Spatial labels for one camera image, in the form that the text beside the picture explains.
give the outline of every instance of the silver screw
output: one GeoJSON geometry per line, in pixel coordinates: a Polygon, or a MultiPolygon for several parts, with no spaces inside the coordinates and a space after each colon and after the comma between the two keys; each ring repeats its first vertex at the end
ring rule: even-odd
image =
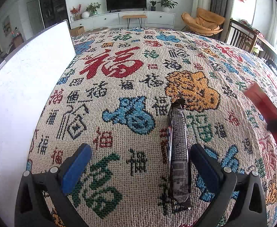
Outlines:
{"type": "Polygon", "coordinates": [[[224,167],[223,170],[226,172],[226,173],[230,173],[232,171],[231,168],[229,168],[228,166],[224,167]]]}
{"type": "Polygon", "coordinates": [[[258,176],[258,171],[253,170],[253,171],[252,171],[252,174],[253,174],[255,177],[257,177],[257,176],[258,176]]]}
{"type": "Polygon", "coordinates": [[[58,170],[59,170],[59,168],[57,168],[56,166],[54,166],[54,167],[52,167],[52,168],[50,169],[50,172],[51,172],[51,173],[56,173],[58,170]]]}
{"type": "Polygon", "coordinates": [[[23,176],[27,177],[29,175],[29,173],[30,173],[29,171],[24,171],[23,176]]]}

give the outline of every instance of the potted plant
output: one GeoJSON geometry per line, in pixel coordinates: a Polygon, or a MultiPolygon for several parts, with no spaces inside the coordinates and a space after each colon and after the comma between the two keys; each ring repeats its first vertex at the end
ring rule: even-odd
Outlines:
{"type": "Polygon", "coordinates": [[[78,5],[78,8],[72,7],[72,9],[70,10],[70,12],[74,14],[75,20],[81,19],[80,11],[81,4],[78,5]]]}
{"type": "Polygon", "coordinates": [[[161,4],[161,7],[164,6],[163,11],[169,13],[174,6],[177,6],[177,2],[174,0],[159,0],[157,3],[161,4]]]}
{"type": "Polygon", "coordinates": [[[97,3],[90,3],[90,5],[86,8],[86,11],[91,11],[92,14],[98,14],[97,9],[99,9],[101,4],[97,3]]]}
{"type": "Polygon", "coordinates": [[[155,5],[156,5],[156,1],[150,1],[150,3],[151,3],[151,11],[155,11],[155,5]]]}

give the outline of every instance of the orange leather chair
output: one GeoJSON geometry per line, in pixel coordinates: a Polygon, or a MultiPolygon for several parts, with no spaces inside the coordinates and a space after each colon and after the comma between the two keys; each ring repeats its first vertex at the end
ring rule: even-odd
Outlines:
{"type": "Polygon", "coordinates": [[[192,31],[202,36],[212,36],[221,32],[220,25],[225,22],[225,18],[202,8],[197,8],[197,17],[194,19],[188,13],[181,15],[186,26],[192,31]]]}

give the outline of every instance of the woven blanket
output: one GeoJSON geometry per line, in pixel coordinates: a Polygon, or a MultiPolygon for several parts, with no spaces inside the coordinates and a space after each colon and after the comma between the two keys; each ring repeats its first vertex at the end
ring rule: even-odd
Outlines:
{"type": "MultiPolygon", "coordinates": [[[[186,101],[190,144],[200,143],[234,172],[257,170],[268,226],[277,223],[277,145],[243,94],[256,81],[277,107],[277,77],[259,58],[163,29],[111,30],[73,43],[76,56],[41,114],[27,169],[48,171],[90,144],[92,160],[68,195],[89,226],[189,227],[209,205],[214,195],[194,165],[191,210],[168,197],[167,112],[178,98],[186,101]]],[[[237,195],[218,226],[226,223],[237,195]]]]}

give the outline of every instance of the white vase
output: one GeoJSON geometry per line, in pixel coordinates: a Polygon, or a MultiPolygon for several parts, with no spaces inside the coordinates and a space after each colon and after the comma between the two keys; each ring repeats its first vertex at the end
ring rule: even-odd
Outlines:
{"type": "Polygon", "coordinates": [[[85,11],[82,13],[82,18],[85,19],[85,18],[88,18],[90,16],[90,12],[88,11],[85,11]]]}
{"type": "Polygon", "coordinates": [[[169,7],[164,7],[164,8],[163,8],[163,11],[164,11],[165,13],[169,13],[169,12],[171,11],[171,8],[169,8],[169,7]]]}

